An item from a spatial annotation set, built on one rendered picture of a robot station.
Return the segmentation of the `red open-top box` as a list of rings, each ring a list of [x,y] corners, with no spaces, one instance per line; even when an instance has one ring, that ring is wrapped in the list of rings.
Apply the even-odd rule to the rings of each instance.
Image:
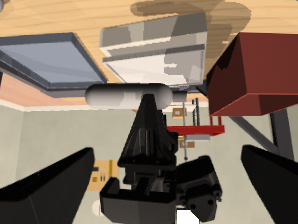
[[[238,32],[206,81],[209,116],[263,116],[297,105],[298,34]]]

